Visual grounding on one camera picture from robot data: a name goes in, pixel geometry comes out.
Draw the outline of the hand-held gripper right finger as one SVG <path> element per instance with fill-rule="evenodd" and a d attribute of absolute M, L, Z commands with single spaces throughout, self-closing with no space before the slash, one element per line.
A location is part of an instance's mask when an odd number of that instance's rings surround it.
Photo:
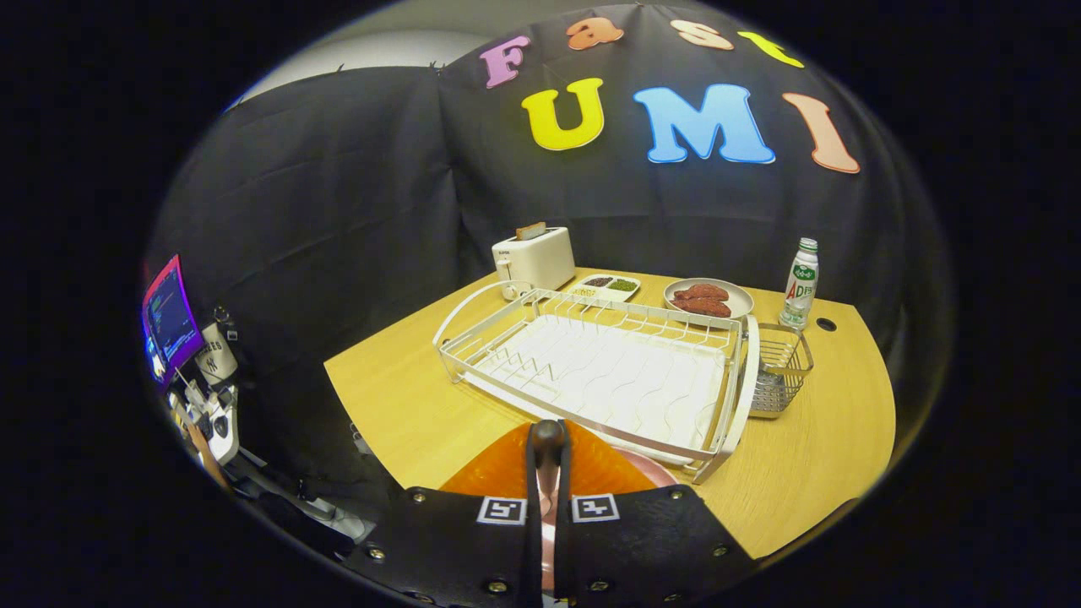
<path fill-rule="evenodd" d="M 695 607 L 755 574 L 757 561 L 681 484 L 575 491 L 584 436 L 559 423 L 553 596 L 572 607 Z"/>

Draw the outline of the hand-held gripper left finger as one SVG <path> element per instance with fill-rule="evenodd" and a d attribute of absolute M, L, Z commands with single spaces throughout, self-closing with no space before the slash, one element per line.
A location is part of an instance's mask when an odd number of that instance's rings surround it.
<path fill-rule="evenodd" d="M 437 607 L 540 607 L 532 429 L 524 423 L 506 432 L 439 489 L 403 490 L 347 568 Z"/>

